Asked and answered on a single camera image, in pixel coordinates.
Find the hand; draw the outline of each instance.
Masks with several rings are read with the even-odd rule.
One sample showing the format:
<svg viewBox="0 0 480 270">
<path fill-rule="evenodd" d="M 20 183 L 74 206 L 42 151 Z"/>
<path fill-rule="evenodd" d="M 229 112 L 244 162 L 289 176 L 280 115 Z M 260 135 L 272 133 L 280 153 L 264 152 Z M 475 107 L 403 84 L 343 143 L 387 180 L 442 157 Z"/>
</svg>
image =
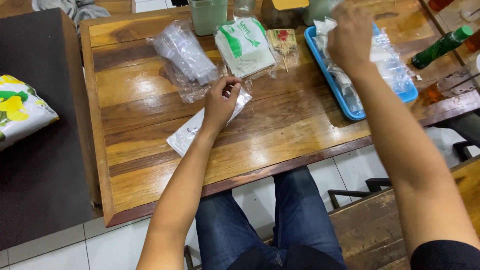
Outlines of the hand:
<svg viewBox="0 0 480 270">
<path fill-rule="evenodd" d="M 241 80 L 221 77 L 205 95 L 205 116 L 201 131 L 216 137 L 232 117 L 240 93 Z"/>
<path fill-rule="evenodd" d="M 372 65 L 372 16 L 368 10 L 346 3 L 336 6 L 332 16 L 338 25 L 328 33 L 330 57 L 348 76 L 362 73 Z"/>
</svg>

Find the black sleeve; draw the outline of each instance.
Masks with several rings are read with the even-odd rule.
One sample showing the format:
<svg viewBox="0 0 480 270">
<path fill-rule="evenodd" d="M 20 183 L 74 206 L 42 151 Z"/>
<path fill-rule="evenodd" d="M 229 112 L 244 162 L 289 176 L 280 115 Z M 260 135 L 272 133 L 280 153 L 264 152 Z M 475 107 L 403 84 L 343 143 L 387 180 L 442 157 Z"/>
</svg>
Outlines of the black sleeve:
<svg viewBox="0 0 480 270">
<path fill-rule="evenodd" d="M 480 250 L 458 241 L 430 241 L 415 249 L 410 267 L 412 270 L 480 270 Z"/>
</svg>

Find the green bottle cap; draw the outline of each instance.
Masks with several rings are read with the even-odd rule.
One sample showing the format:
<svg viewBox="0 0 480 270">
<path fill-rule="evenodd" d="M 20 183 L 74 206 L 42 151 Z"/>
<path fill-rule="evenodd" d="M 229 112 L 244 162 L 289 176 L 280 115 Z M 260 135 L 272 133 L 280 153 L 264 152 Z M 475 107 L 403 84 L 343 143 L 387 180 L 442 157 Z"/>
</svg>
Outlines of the green bottle cap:
<svg viewBox="0 0 480 270">
<path fill-rule="evenodd" d="M 473 35 L 473 30 L 470 26 L 464 25 L 455 31 L 455 37 L 459 40 L 465 40 L 469 36 Z"/>
</svg>

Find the blue plastic tray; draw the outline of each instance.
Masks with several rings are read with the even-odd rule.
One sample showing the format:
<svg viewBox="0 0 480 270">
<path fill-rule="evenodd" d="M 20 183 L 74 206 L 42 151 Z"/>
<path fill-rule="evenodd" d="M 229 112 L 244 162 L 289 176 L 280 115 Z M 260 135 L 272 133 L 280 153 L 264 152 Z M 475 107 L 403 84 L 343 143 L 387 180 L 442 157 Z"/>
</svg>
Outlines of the blue plastic tray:
<svg viewBox="0 0 480 270">
<path fill-rule="evenodd" d="M 312 53 L 315 56 L 315 59 L 320 65 L 320 69 L 324 73 L 325 78 L 327 79 L 327 82 L 330 85 L 330 88 L 332 89 L 336 99 L 338 100 L 338 103 L 340 104 L 340 107 L 342 108 L 343 113 L 352 120 L 361 120 L 365 118 L 365 111 L 358 110 L 358 111 L 351 112 L 350 109 L 348 109 L 347 103 L 343 99 L 342 93 L 340 92 L 340 85 L 338 85 L 336 80 L 332 77 L 330 72 L 327 70 L 327 67 L 325 66 L 325 63 L 323 61 L 323 58 L 325 58 L 325 56 L 323 52 L 317 49 L 315 42 L 313 41 L 313 37 L 317 36 L 316 32 L 317 32 L 317 29 L 315 26 L 308 27 L 307 30 L 305 30 L 305 39 L 307 39 L 308 46 L 312 50 Z M 380 34 L 380 31 L 378 30 L 378 27 L 375 24 L 373 24 L 373 35 L 376 36 L 379 34 Z M 417 98 L 418 91 L 417 91 L 417 88 L 413 85 L 413 82 L 408 80 L 405 82 L 405 92 L 399 93 L 397 94 L 397 96 L 403 102 L 410 102 Z"/>
</svg>

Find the person's left hand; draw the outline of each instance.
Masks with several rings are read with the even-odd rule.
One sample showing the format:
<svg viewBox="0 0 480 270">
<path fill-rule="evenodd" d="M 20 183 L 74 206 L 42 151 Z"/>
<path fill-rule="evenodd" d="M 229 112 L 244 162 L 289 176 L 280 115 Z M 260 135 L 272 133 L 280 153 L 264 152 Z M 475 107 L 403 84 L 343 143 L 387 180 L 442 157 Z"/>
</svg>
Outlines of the person's left hand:
<svg viewBox="0 0 480 270">
<path fill-rule="evenodd" d="M 232 117 L 240 93 L 241 80 L 221 77 L 205 95 L 205 115 L 201 130 L 216 137 Z"/>
</svg>

